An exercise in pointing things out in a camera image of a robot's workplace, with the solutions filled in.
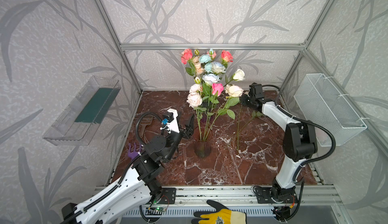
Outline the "small magenta rose stem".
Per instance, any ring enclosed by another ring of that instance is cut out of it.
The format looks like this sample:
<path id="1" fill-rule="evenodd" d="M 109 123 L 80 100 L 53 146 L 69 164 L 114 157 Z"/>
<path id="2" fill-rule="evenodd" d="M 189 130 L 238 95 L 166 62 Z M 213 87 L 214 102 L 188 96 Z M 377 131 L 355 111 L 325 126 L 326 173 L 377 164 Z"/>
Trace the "small magenta rose stem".
<path id="1" fill-rule="evenodd" d="M 240 127 L 240 132 L 239 134 L 241 133 L 241 131 L 248 125 L 250 124 L 254 119 L 258 119 L 260 117 L 263 116 L 263 113 L 259 112 L 259 111 L 253 111 L 252 112 L 252 115 L 251 115 L 251 118 L 246 122 L 244 123 L 242 126 L 239 125 Z"/>

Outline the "red glass vase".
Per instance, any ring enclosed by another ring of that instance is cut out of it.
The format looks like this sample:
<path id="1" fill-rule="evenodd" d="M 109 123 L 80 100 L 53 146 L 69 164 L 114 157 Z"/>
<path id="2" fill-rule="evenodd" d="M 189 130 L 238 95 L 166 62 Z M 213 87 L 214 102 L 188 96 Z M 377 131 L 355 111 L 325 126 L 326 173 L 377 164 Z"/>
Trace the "red glass vase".
<path id="1" fill-rule="evenodd" d="M 206 158 L 207 156 L 209 156 L 212 150 L 211 143 L 210 143 L 210 141 L 213 138 L 212 130 L 210 130 L 210 133 L 205 141 L 200 140 L 200 131 L 198 127 L 194 129 L 193 136 L 195 139 L 194 152 L 196 156 L 199 158 Z"/>

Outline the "large pale pink rose stem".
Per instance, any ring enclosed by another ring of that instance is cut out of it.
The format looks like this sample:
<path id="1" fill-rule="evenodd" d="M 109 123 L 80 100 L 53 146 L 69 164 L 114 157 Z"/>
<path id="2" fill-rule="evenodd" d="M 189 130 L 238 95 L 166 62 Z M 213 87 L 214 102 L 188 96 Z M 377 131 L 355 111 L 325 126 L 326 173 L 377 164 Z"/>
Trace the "large pale pink rose stem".
<path id="1" fill-rule="evenodd" d="M 220 108 L 219 109 L 219 117 L 227 115 L 231 119 L 235 120 L 235 113 L 230 108 L 239 103 L 240 97 L 243 95 L 244 91 L 241 87 L 239 87 L 237 85 L 229 85 L 229 84 L 224 87 L 223 91 L 226 93 L 225 102 L 222 103 L 220 106 L 216 107 L 216 109 Z"/>

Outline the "cream white rose stem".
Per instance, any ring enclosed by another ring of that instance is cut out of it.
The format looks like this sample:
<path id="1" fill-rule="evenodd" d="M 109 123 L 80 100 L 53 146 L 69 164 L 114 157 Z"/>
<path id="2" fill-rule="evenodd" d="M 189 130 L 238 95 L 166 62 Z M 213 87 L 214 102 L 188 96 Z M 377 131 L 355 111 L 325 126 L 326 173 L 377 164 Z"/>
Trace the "cream white rose stem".
<path id="1" fill-rule="evenodd" d="M 243 81 L 244 79 L 245 79 L 245 73 L 242 69 L 239 68 L 230 78 L 225 77 L 225 85 L 228 85 L 234 81 L 240 82 L 240 81 Z"/>

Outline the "pale pink flower stem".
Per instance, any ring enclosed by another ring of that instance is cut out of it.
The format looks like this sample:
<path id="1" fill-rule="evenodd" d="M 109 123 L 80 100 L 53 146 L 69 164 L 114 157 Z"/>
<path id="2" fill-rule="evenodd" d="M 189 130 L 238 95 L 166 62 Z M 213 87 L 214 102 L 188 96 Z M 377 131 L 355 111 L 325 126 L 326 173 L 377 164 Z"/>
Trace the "pale pink flower stem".
<path id="1" fill-rule="evenodd" d="M 202 130 L 202 125 L 201 125 L 201 119 L 203 117 L 203 113 L 198 109 L 203 102 L 202 92 L 203 92 L 203 87 L 201 84 L 201 79 L 199 77 L 195 77 L 195 83 L 190 87 L 190 90 L 189 90 L 187 103 L 191 108 L 193 108 L 196 111 L 200 141 L 204 141 L 204 136 L 203 136 L 204 132 Z"/>

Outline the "hot pink rose stem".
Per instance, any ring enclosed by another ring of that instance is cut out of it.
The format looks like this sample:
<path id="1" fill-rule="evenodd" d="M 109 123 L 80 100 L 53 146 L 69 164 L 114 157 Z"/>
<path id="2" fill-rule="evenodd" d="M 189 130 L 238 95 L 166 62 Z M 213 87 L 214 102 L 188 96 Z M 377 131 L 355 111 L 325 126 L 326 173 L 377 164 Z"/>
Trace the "hot pink rose stem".
<path id="1" fill-rule="evenodd" d="M 216 107 L 219 104 L 218 97 L 221 95 L 221 93 L 224 90 L 224 86 L 220 83 L 213 83 L 211 86 L 207 83 L 203 83 L 203 102 L 211 102 L 212 103 L 212 109 L 211 110 L 205 110 L 204 114 L 206 117 L 205 121 L 205 129 L 204 129 L 204 141 L 207 139 L 210 130 L 213 128 L 213 125 L 217 118 L 219 117 L 219 109 L 216 109 Z"/>

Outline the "white blue rose stem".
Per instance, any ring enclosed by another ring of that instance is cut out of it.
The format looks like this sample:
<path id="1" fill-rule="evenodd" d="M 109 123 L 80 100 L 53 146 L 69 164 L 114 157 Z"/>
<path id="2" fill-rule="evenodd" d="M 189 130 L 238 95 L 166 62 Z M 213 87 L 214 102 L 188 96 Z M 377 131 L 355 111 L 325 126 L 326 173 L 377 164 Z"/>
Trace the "white blue rose stem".
<path id="1" fill-rule="evenodd" d="M 211 73 L 215 75 L 226 73 L 226 67 L 220 62 L 211 63 Z"/>
<path id="2" fill-rule="evenodd" d="M 206 74 L 206 75 L 203 75 L 202 76 L 202 86 L 203 86 L 203 83 L 207 83 L 209 84 L 210 86 L 213 84 L 213 83 L 219 83 L 220 81 L 220 77 L 218 75 L 215 75 L 213 73 L 210 73 L 210 74 Z"/>

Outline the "coral pink rose stem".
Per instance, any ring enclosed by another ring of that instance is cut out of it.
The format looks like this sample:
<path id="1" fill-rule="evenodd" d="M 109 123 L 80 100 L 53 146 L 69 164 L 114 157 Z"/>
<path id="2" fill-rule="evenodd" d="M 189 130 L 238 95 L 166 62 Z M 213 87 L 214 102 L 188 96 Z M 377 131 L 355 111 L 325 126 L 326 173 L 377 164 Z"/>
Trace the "coral pink rose stem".
<path id="1" fill-rule="evenodd" d="M 229 83 L 231 83 L 233 81 L 232 76 L 229 77 L 226 75 L 226 70 L 228 68 L 228 65 L 232 62 L 233 62 L 232 54 L 229 51 L 223 50 L 221 52 L 221 65 L 222 65 L 221 69 L 222 69 L 222 71 L 220 73 L 222 75 L 224 75 L 224 79 L 225 79 L 224 86 L 228 85 Z"/>

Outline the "light blue flower stem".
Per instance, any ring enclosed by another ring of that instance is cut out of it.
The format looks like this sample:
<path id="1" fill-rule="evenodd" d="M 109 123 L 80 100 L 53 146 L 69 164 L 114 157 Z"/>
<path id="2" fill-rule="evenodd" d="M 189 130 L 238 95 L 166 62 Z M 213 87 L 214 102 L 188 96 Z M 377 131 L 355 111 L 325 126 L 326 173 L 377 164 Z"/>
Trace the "light blue flower stem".
<path id="1" fill-rule="evenodd" d="M 201 68 L 206 72 L 209 73 L 212 70 L 212 56 L 209 54 L 203 54 L 199 57 L 199 63 L 201 65 Z"/>

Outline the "red pink rose stem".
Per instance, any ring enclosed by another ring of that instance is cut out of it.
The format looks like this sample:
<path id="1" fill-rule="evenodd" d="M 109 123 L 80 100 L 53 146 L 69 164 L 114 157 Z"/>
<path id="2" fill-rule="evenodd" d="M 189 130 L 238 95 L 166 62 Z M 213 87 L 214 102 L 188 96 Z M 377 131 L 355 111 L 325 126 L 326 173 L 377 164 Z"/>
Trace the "red pink rose stem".
<path id="1" fill-rule="evenodd" d="M 185 71 L 188 75 L 195 77 L 197 75 L 196 65 L 199 62 L 199 58 L 194 55 L 191 49 L 185 49 L 181 53 L 181 62 L 186 65 Z"/>

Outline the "purple glass vase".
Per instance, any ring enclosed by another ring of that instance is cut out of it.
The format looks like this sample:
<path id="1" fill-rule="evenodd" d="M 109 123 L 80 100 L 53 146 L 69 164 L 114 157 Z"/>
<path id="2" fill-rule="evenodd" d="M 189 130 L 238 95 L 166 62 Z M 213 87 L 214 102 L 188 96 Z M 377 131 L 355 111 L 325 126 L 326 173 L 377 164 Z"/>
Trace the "purple glass vase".
<path id="1" fill-rule="evenodd" d="M 212 109 L 212 103 L 211 102 L 203 102 L 201 104 L 201 107 L 206 108 L 207 110 L 211 110 Z"/>

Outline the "peach flower stem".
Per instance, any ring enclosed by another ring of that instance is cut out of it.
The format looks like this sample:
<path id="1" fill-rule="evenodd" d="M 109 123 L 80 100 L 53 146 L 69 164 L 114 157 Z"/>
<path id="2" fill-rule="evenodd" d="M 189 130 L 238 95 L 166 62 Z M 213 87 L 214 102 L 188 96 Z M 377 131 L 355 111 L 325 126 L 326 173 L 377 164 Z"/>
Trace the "peach flower stem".
<path id="1" fill-rule="evenodd" d="M 204 72 L 204 69 L 202 68 L 202 65 L 199 61 L 200 59 L 199 50 L 195 49 L 194 53 L 195 53 L 195 56 L 192 58 L 192 63 L 195 67 L 196 76 L 198 76 Z"/>

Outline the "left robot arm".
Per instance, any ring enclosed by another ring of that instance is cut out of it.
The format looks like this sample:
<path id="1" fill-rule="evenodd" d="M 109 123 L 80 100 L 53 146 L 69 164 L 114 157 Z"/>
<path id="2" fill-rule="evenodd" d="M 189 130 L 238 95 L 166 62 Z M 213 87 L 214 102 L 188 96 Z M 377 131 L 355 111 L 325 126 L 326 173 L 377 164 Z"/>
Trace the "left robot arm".
<path id="1" fill-rule="evenodd" d="M 67 204 L 62 209 L 64 224 L 110 224 L 127 211 L 159 201 L 163 189 L 157 176 L 164 170 L 164 163 L 172 160 L 182 139 L 190 139 L 194 133 L 195 117 L 191 116 L 185 127 L 179 125 L 180 115 L 168 109 L 161 117 L 152 112 L 139 119 L 153 116 L 161 123 L 161 134 L 148 143 L 136 133 L 142 152 L 133 159 L 122 176 L 86 201 Z"/>

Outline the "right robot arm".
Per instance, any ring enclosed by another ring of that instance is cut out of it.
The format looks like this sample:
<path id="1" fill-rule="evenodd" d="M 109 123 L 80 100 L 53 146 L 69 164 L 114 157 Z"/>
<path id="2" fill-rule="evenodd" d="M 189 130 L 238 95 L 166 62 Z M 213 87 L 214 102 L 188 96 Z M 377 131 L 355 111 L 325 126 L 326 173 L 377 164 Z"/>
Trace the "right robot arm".
<path id="1" fill-rule="evenodd" d="M 272 186 L 256 186 L 253 191 L 259 204 L 283 204 L 296 196 L 295 187 L 302 168 L 331 156 L 336 148 L 336 140 L 334 135 L 323 126 L 288 113 L 276 101 L 265 96 L 263 87 L 261 84 L 251 84 L 248 94 L 244 94 L 240 102 L 271 118 L 283 129 L 285 158 Z M 331 147 L 323 156 L 314 158 L 313 155 L 318 151 L 316 129 L 326 133 L 331 141 Z"/>

